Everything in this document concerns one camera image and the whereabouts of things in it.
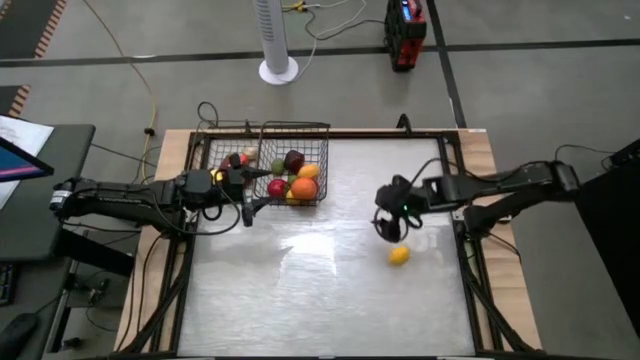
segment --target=computer mouse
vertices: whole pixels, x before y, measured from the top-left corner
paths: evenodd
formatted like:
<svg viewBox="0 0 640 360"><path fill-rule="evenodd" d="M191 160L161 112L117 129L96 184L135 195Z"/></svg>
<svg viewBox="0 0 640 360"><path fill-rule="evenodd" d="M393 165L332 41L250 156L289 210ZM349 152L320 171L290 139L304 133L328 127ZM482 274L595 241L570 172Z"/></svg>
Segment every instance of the computer mouse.
<svg viewBox="0 0 640 360"><path fill-rule="evenodd" d="M38 315L24 313L16 316L0 332L0 359L15 360L38 327Z"/></svg>

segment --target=red battery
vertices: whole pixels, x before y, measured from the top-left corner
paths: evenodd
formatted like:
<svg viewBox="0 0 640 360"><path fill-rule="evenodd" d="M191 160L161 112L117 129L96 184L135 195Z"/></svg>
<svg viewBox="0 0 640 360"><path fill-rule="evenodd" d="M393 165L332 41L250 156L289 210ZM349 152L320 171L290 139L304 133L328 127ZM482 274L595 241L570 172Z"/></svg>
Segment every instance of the red battery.
<svg viewBox="0 0 640 360"><path fill-rule="evenodd" d="M393 70L413 69L427 36L427 22L420 0L389 0L384 28Z"/></svg>

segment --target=keyboard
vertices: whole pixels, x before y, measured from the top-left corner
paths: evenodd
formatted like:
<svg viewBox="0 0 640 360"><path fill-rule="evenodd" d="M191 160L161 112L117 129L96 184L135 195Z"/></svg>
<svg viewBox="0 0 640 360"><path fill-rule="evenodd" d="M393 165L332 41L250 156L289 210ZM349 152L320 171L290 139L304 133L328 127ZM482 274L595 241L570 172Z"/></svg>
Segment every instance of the keyboard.
<svg viewBox="0 0 640 360"><path fill-rule="evenodd" d="M17 267L12 264L0 264L0 306L10 305L16 292Z"/></svg>

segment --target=paper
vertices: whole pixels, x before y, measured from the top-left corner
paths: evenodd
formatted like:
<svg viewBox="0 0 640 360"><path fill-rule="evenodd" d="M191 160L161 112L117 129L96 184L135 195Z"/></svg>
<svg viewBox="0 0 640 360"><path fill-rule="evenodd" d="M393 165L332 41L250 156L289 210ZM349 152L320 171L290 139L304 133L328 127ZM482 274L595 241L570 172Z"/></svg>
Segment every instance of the paper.
<svg viewBox="0 0 640 360"><path fill-rule="evenodd" d="M51 135L53 127L33 124L24 120L0 115L0 136L32 156L38 155ZM0 209L9 200L20 181L0 183Z"/></svg>

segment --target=white cable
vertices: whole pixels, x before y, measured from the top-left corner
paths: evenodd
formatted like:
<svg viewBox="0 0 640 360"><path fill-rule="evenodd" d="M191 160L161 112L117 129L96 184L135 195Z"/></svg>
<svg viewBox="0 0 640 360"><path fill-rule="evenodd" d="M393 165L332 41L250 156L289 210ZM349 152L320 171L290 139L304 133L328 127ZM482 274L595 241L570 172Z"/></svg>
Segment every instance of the white cable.
<svg viewBox="0 0 640 360"><path fill-rule="evenodd" d="M308 8L324 8L324 9L328 9L328 8L332 8L334 6L342 5L342 4L344 4L344 3L348 2L348 1L351 1L351 0L342 0L342 1L338 1L335 4L329 4L329 5L309 4L309 5L303 5L302 7L305 8L305 9L308 9Z"/></svg>
<svg viewBox="0 0 640 360"><path fill-rule="evenodd" d="M366 8L366 7L367 7L367 1L366 1L366 0L360 0L360 1L362 1L362 7L360 8L360 10L358 10L358 12L357 12L357 13L356 13L356 14L355 14L355 15L354 15L350 20L347 20L347 21L343 22L342 24L340 24L340 25L338 25L338 26L336 26L336 27L333 27L333 28L331 28L331 29L323 30L323 31L321 31L321 32L317 33L317 34L313 37L313 49L311 50L311 55L309 55L309 60L307 60L307 64L306 64L306 65L302 68L302 70L298 73L298 76L296 76L296 78L295 78L295 79L293 79L291 82L294 82L294 81L297 81L298 79L300 79L300 77L302 76L302 74L304 74L304 72L307 70L307 68L308 68L308 67L309 67L309 65L311 64L311 60L313 60L313 54L315 54L315 53L316 53L316 48L318 47L318 37L319 37L320 35L322 35L322 34L326 34L326 33L328 33L328 32L332 32L332 31L339 30L341 27L343 27L343 26L347 26L347 25L349 25L350 23L354 22L354 21L358 18L358 16L360 16L360 14L361 14L361 13L362 13L362 11L364 10L364 8ZM339 5L339 4L341 4L341 3L336 3L336 4L333 4L333 5L327 5L327 6L335 6L335 5Z"/></svg>

